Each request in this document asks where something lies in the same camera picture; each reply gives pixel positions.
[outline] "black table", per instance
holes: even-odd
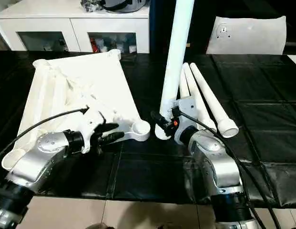
[[[34,75],[32,62],[85,53],[0,52],[0,149],[17,134]],[[195,62],[240,128],[228,143],[277,208],[296,208],[296,65],[287,56],[197,55]],[[154,135],[166,56],[129,54],[121,64],[142,119],[145,142],[124,141],[66,160],[41,195],[73,198],[208,203],[197,164],[183,146]],[[0,179],[5,171],[0,167]],[[256,207],[265,207],[245,174]]]

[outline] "white pipe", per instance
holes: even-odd
[[[190,96],[187,81],[186,81],[185,71],[183,68],[181,70],[181,77],[180,77],[180,96],[181,98]]]
[[[168,121],[170,121],[170,110],[178,91],[193,8],[194,0],[176,1],[160,107],[160,114]],[[163,140],[170,138],[158,125],[155,126],[155,135]]]
[[[190,67],[209,105],[209,108],[212,111],[216,122],[218,123],[219,132],[223,137],[226,138],[235,136],[239,132],[239,128],[236,126],[235,122],[228,117],[195,63],[190,64]]]
[[[37,104],[34,107],[35,112],[33,123],[37,123],[41,120],[43,104],[46,95],[47,82],[49,80],[49,72],[51,68],[49,63],[43,59],[34,61],[32,65],[36,68],[34,75],[36,75],[36,77],[42,78],[42,83],[40,84],[40,92],[36,100]],[[38,128],[34,128],[31,131],[29,142],[34,142],[38,137],[37,135]]]
[[[212,130],[216,131],[215,124],[213,120],[209,117],[209,113],[206,109],[206,106],[204,104],[203,98],[201,96],[201,93],[196,85],[196,82],[194,80],[194,76],[192,75],[192,72],[190,70],[189,64],[184,63],[183,69],[185,71],[188,87],[190,94],[194,97],[195,100],[195,106],[197,110],[197,119],[204,123],[206,126],[211,128]],[[198,125],[199,129],[205,129],[204,127]]]

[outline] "black connector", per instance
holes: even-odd
[[[166,136],[173,136],[180,124],[180,120],[178,118],[174,118],[171,122],[168,122],[164,117],[155,111],[151,111],[151,117],[156,124],[164,130]]]
[[[86,106],[86,108],[81,109],[80,112],[82,114],[85,114],[88,111],[88,109],[89,109],[89,106]]]
[[[98,143],[100,146],[103,146],[103,145],[112,143],[114,141],[117,141],[118,139],[120,139],[122,137],[124,137],[124,132],[114,132],[114,133],[111,133],[105,137],[101,137],[99,139]]]
[[[104,123],[102,125],[98,125],[95,129],[94,132],[95,133],[104,133],[113,129],[116,129],[119,127],[118,123]]]
[[[188,147],[191,137],[198,131],[199,130],[195,128],[193,125],[187,127],[181,133],[180,141],[183,142],[183,144]]]
[[[63,133],[69,143],[68,154],[80,152],[84,146],[84,139],[81,132],[65,130]]]
[[[174,118],[177,118],[179,116],[181,116],[181,111],[180,108],[178,106],[175,106],[174,108],[172,108],[172,115]]]

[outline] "white tube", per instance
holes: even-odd
[[[219,132],[223,137],[226,138],[235,136],[239,132],[239,128],[236,126],[235,122],[228,117],[195,63],[190,64],[190,67],[209,105],[209,108],[218,123]]]
[[[180,77],[180,96],[181,98],[190,96],[187,81],[186,81],[185,71],[183,68],[181,70],[181,77]]]
[[[204,104],[203,98],[201,96],[201,93],[196,85],[196,82],[194,80],[194,76],[192,75],[192,72],[190,70],[189,64],[184,63],[183,64],[183,70],[185,71],[188,87],[190,94],[194,97],[195,100],[195,106],[197,110],[197,119],[204,123],[206,126],[211,128],[212,130],[216,131],[215,124],[213,120],[209,117],[209,113],[206,109],[206,106]],[[198,125],[197,126],[200,130],[205,129],[204,127]]]
[[[160,107],[160,114],[168,121],[178,91],[193,8],[194,0],[176,1]],[[158,125],[155,126],[155,135],[163,140],[170,138]]]

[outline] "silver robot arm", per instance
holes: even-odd
[[[195,102],[191,96],[175,101],[174,107],[195,116]],[[195,122],[172,111],[171,122],[157,113],[152,113],[152,118],[167,136],[174,136],[178,144],[187,146],[198,163],[214,209],[216,228],[258,229],[246,202],[238,166],[226,153],[223,143],[209,131],[199,131]]]
[[[87,153],[91,147],[100,153],[102,145],[124,136],[123,132],[114,132],[102,137],[103,132],[117,127],[118,124],[106,124],[101,113],[89,109],[77,131],[41,135],[0,183],[0,228],[12,229],[21,223],[27,205],[42,189],[56,164],[76,153]]]

